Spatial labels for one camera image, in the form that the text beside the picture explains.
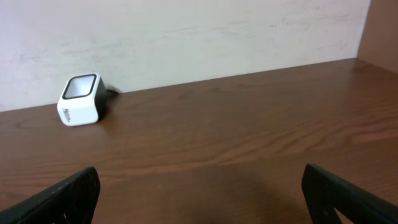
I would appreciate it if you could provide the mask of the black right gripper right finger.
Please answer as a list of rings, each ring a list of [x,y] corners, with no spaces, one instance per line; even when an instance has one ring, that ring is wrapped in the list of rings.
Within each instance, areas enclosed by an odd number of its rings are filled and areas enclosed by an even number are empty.
[[[355,224],[397,223],[397,206],[315,164],[307,164],[302,192],[312,222],[341,223],[337,212]]]

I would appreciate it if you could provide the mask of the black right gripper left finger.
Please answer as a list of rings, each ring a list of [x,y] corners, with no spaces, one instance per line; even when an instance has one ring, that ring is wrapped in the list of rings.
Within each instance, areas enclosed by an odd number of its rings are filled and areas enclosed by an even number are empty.
[[[100,188],[96,169],[88,167],[1,211],[1,223],[90,224]]]

